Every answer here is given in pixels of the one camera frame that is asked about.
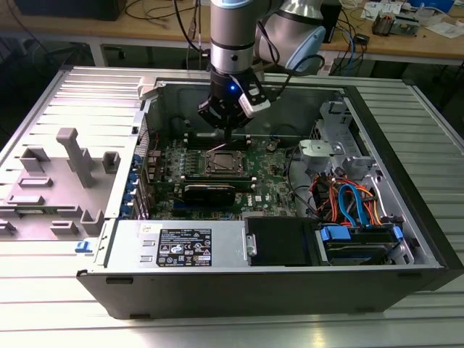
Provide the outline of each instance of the sticker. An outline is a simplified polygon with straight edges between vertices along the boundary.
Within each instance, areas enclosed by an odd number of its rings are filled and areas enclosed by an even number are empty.
[[[210,229],[157,229],[152,232],[141,233],[154,233],[158,231],[158,266],[193,267],[212,265],[212,238]]]
[[[161,227],[161,223],[141,223],[138,233],[158,233]]]

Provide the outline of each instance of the table leg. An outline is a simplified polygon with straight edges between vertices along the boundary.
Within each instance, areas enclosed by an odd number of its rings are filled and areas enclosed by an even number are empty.
[[[92,52],[92,57],[94,58],[94,64],[96,67],[107,67],[108,62],[107,58],[104,55],[103,45],[100,43],[90,43],[90,50]]]

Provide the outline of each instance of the gray plastic part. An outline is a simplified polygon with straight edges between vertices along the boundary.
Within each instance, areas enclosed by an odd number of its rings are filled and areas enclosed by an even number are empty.
[[[88,161],[79,148],[77,137],[78,131],[75,128],[61,128],[57,134],[57,141],[65,147],[82,187],[90,188],[94,184],[94,179],[90,173]]]
[[[57,209],[57,213],[62,218],[79,218],[82,216],[82,209],[76,205],[72,209]]]
[[[75,225],[74,221],[52,221],[50,229],[55,234],[78,234],[78,227]]]
[[[53,180],[48,176],[45,178],[22,178],[18,182],[18,185],[22,188],[38,188],[38,187],[50,187],[53,185]]]
[[[41,147],[28,147],[20,157],[20,161],[28,173],[34,175],[42,174],[44,169],[40,162],[48,162],[50,159]]]
[[[16,228],[8,221],[0,221],[0,235],[12,236]]]
[[[105,152],[101,159],[106,174],[116,174],[120,162],[121,157],[119,157],[118,152]]]
[[[95,236],[95,235],[98,236],[100,234],[100,231],[102,230],[102,227],[103,227],[103,223],[104,223],[104,214],[101,210],[97,212],[95,220],[92,219],[90,212],[88,212],[88,210],[86,210],[82,214],[82,218],[80,219],[80,224],[82,225],[84,230],[86,230],[87,234],[91,236]]]
[[[2,209],[0,210],[0,218],[21,218],[15,209]]]
[[[87,148],[80,150],[82,151],[82,157],[84,157],[84,162],[88,164],[88,169],[92,170],[94,168],[94,160],[92,159],[92,157],[90,157],[90,152],[88,152]],[[70,166],[71,171],[75,173],[74,166],[71,163],[70,159],[67,161],[67,163]]]
[[[42,205],[45,199],[42,196],[36,195],[11,195],[7,200],[7,204],[22,204],[22,205]]]
[[[70,171],[67,157],[50,157],[49,162],[42,162],[41,165],[46,174],[42,173],[41,176],[31,176],[23,170],[16,184],[12,185],[7,198],[10,196],[42,196],[45,203],[40,207],[34,207],[27,204],[11,205],[4,200],[0,204],[0,219],[11,222],[17,231],[13,236],[0,235],[0,241],[12,239],[69,241],[88,237],[86,230],[80,224],[82,213],[88,210],[94,218],[99,210],[103,212],[106,210],[116,176],[105,173],[101,159],[101,157],[94,159],[92,177],[95,183],[91,188],[82,188],[78,176]],[[50,187],[24,188],[18,185],[23,178],[48,177],[53,180],[53,185]],[[53,220],[74,221],[79,234],[54,234],[50,229]]]

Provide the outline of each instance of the motherboard chip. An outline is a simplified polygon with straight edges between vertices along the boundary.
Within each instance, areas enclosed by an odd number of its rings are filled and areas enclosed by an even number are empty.
[[[243,155],[240,151],[217,151],[205,154],[205,175],[237,175],[244,173]]]

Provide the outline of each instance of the workbench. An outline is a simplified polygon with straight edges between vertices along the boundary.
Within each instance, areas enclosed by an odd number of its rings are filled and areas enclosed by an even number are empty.
[[[6,0],[0,0],[0,36],[27,39],[31,38],[15,21]],[[165,0],[145,0],[146,8],[166,6]],[[191,7],[191,1],[179,3],[179,9]],[[147,47],[181,47],[186,48],[187,43],[182,36],[175,16],[167,18],[168,28],[137,20],[122,13],[115,22],[98,20],[69,19],[55,17],[29,17],[22,16],[14,8],[18,18],[24,26],[34,35],[45,41],[80,42],[88,44],[96,66],[107,66],[103,52],[103,45],[134,45]],[[464,60],[464,36],[459,38],[445,38],[436,33],[420,28],[417,37],[409,36],[375,36],[371,33],[372,21],[359,20],[362,10],[352,13],[347,10],[349,21],[357,27],[358,33],[370,36],[365,59],[383,60],[392,62],[414,62],[424,64],[460,65]],[[152,15],[167,15],[173,12],[172,8],[160,9]],[[143,17],[144,11],[141,3],[130,8],[130,13]],[[464,16],[464,9],[454,7],[450,12],[453,16]],[[192,11],[181,13],[186,28],[189,27]],[[210,39],[210,9],[202,7],[202,37],[203,47],[208,47]],[[347,42],[342,38],[341,31],[337,30],[331,43],[325,43],[320,53],[326,58],[328,66],[335,58],[341,57],[347,50]],[[327,69],[321,74],[328,74]]]
[[[26,146],[56,146],[76,127],[92,157],[128,143],[142,77],[205,72],[75,67],[59,71],[0,152],[0,199],[22,169]],[[284,76],[268,75],[283,82]],[[415,86],[400,80],[306,77],[292,83],[354,86],[428,208],[464,261],[464,142]],[[257,318],[116,320],[75,279],[86,257],[75,241],[0,241],[0,341],[5,347],[451,347],[464,342],[464,278],[414,294],[384,313]]]

